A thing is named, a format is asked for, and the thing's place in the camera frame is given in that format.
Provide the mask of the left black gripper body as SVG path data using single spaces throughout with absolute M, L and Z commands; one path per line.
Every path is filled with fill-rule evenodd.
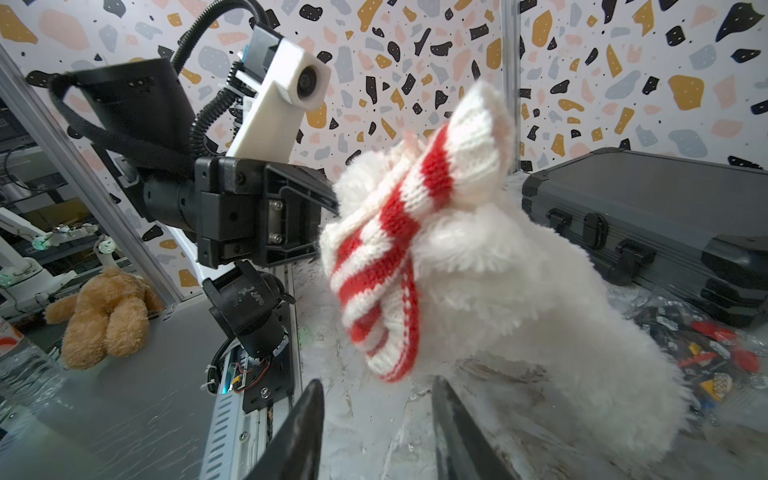
M 249 260 L 264 268 L 313 257 L 323 208 L 296 195 L 267 192 L 267 163 L 230 157 L 195 162 L 198 262 L 217 268 Z

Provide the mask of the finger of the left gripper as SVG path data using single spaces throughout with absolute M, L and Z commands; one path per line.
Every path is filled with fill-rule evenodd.
M 267 163 L 264 168 L 267 192 L 275 198 L 296 195 L 331 212 L 339 213 L 339 203 L 331 183 L 316 169 L 283 163 Z

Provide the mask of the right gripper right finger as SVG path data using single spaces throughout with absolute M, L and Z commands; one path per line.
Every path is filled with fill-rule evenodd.
M 442 376 L 432 386 L 438 479 L 513 480 L 464 404 Z

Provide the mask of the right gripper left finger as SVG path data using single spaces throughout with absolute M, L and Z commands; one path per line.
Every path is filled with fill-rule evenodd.
M 324 417 L 323 386 L 313 379 L 245 479 L 317 479 Z

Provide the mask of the white teddy bear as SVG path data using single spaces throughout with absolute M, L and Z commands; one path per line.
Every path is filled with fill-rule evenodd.
M 439 214 L 414 253 L 420 343 L 404 377 L 478 354 L 540 365 L 615 455 L 648 464 L 670 451 L 689 397 L 679 369 L 610 305 L 585 252 L 532 223 L 503 183 Z

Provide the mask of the red white striped knit sweater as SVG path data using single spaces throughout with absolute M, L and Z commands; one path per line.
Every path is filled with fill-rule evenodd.
M 401 380 L 417 359 L 417 236 L 447 208 L 482 205 L 500 190 L 512 123 L 500 92 L 478 81 L 427 140 L 362 154 L 335 184 L 339 218 L 320 234 L 320 257 L 341 323 L 380 380 Z

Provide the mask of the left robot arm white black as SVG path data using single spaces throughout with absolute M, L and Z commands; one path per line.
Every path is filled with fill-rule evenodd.
M 320 171 L 281 161 L 323 79 L 314 61 L 286 72 L 237 61 L 199 112 L 166 58 L 47 82 L 69 126 L 123 158 L 118 179 L 139 213 L 181 230 L 197 261 L 220 270 L 202 283 L 211 313 L 256 358 L 289 340 L 277 311 L 290 297 L 267 269 L 313 256 L 320 216 L 338 206 Z

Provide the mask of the brown teddy bear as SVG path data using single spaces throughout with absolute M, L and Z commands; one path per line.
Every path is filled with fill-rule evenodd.
M 129 357 L 146 343 L 152 314 L 165 305 L 142 277 L 106 267 L 78 293 L 45 309 L 49 325 L 67 325 L 61 357 L 70 369 L 87 370 L 106 357 Z

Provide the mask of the bag of toy bricks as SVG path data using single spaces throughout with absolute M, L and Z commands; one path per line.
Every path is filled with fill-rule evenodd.
M 767 428 L 767 334 L 715 320 L 681 300 L 642 293 L 625 317 L 670 356 L 693 395 L 691 411 L 719 427 Z

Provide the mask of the dark grey hard case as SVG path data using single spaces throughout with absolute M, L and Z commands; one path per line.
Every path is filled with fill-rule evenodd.
M 604 280 L 661 289 L 737 328 L 767 321 L 767 173 L 601 148 L 532 173 L 530 219 Z

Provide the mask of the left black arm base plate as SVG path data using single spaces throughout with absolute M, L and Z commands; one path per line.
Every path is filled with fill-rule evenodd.
M 295 391 L 295 335 L 292 307 L 282 302 L 257 333 L 266 333 L 274 348 L 264 357 L 250 357 L 245 368 L 245 384 L 239 387 L 242 410 L 261 411 L 289 399 Z

